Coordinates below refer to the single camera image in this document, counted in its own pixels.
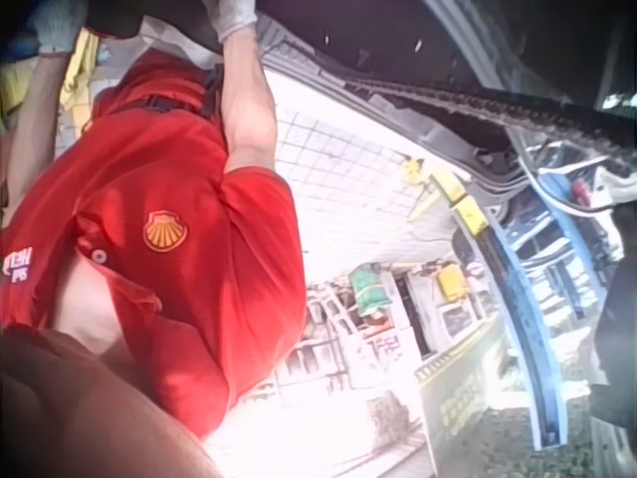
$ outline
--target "sleeve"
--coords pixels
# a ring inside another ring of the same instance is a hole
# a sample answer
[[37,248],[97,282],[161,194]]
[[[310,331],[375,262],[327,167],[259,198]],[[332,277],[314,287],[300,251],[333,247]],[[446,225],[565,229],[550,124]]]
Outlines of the sleeve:
[[[240,333],[224,334],[226,341],[240,337],[242,342],[222,344],[221,361],[233,381],[248,384],[242,379],[246,373],[265,378],[303,333],[306,281],[299,224],[292,191],[274,171],[236,169],[225,176],[221,189],[230,222],[238,308],[246,323]],[[255,354],[251,358],[249,347]],[[235,360],[235,349],[242,350],[242,359]],[[243,370],[242,363],[257,363],[262,369]]]

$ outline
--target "blurry foreground hand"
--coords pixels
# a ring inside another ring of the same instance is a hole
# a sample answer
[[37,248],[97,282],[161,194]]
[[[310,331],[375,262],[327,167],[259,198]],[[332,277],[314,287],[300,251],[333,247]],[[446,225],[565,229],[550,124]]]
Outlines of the blurry foreground hand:
[[18,476],[220,478],[196,438],[75,339],[0,339],[2,462]]

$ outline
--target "yellow label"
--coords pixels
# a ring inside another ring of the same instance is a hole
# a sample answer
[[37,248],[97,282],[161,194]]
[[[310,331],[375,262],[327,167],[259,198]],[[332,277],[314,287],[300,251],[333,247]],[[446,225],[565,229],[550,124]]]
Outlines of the yellow label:
[[472,196],[465,197],[454,206],[454,209],[458,211],[472,236],[477,236],[489,227],[487,216],[485,216],[485,213],[480,209],[476,199]]

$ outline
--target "person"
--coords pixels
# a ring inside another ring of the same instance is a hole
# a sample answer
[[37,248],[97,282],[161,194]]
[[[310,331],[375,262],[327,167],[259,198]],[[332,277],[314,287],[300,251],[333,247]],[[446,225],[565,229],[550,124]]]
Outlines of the person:
[[292,349],[306,309],[255,2],[206,1],[223,79],[151,48],[56,161],[58,98],[87,5],[48,0],[34,13],[42,47],[0,243],[5,331],[75,338],[199,438]]
[[195,436],[71,336],[2,337],[5,478],[221,478]]

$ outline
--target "finger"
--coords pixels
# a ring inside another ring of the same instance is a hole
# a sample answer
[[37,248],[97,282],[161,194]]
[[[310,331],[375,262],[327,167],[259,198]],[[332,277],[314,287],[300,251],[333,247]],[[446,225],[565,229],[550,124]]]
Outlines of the finger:
[[50,329],[40,331],[40,334],[49,342],[55,353],[62,358],[83,358],[98,361],[89,349],[68,334]]
[[27,386],[0,372],[2,384],[2,455],[21,468],[35,473],[43,451],[51,447],[49,429],[36,394]]
[[41,396],[57,374],[60,358],[38,331],[22,325],[7,328],[0,338],[0,368]]

